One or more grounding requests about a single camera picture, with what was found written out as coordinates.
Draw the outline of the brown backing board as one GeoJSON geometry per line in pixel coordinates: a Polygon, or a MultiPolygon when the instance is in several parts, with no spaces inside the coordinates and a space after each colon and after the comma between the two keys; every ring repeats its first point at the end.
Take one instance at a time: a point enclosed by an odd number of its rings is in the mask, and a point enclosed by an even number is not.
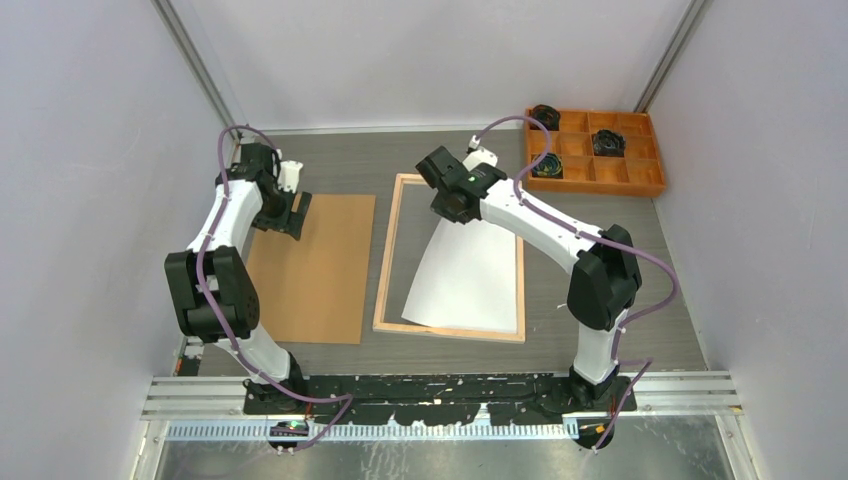
{"type": "Polygon", "coordinates": [[[315,194],[301,238],[254,234],[247,269],[272,340],[358,345],[376,197],[315,194]]]}

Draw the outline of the printed photo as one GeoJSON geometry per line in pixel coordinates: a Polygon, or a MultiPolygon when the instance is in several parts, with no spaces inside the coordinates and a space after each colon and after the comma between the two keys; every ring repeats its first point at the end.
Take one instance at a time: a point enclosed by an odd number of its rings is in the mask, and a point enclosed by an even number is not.
{"type": "Polygon", "coordinates": [[[496,157],[476,151],[460,161],[443,146],[417,163],[433,190],[437,218],[401,317],[434,335],[521,343],[520,239],[484,220],[483,203],[505,179],[496,157]]]}

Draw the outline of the white wooden picture frame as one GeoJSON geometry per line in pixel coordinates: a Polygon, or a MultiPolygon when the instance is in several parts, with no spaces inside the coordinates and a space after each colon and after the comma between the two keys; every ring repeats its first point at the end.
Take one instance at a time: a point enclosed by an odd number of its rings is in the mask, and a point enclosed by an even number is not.
{"type": "Polygon", "coordinates": [[[404,189],[425,186],[396,176],[373,329],[477,341],[526,341],[523,240],[501,227],[439,221],[415,269],[399,323],[386,314],[404,189]]]}

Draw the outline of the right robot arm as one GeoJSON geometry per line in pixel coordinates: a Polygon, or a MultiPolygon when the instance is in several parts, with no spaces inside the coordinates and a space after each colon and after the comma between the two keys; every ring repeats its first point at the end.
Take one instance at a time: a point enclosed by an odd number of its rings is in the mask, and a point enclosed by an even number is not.
{"type": "Polygon", "coordinates": [[[526,192],[483,149],[460,161],[440,146],[415,168],[435,192],[432,210],[454,224],[500,227],[544,253],[569,277],[566,307],[578,322],[577,353],[566,388],[574,403],[596,410],[619,372],[619,330],[642,285],[629,232],[576,220],[526,192]]]}

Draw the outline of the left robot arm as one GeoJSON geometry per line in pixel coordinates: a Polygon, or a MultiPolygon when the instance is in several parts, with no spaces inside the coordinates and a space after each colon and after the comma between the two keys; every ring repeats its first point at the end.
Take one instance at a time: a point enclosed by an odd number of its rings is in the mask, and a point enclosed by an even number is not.
{"type": "Polygon", "coordinates": [[[213,344],[247,370],[250,397],[267,397],[284,414],[298,412],[307,389],[297,361],[260,324],[260,301],[242,258],[248,234],[301,237],[311,202],[298,191],[302,164],[278,149],[243,143],[239,159],[215,181],[213,207],[201,232],[170,253],[164,270],[181,332],[213,344]]]}

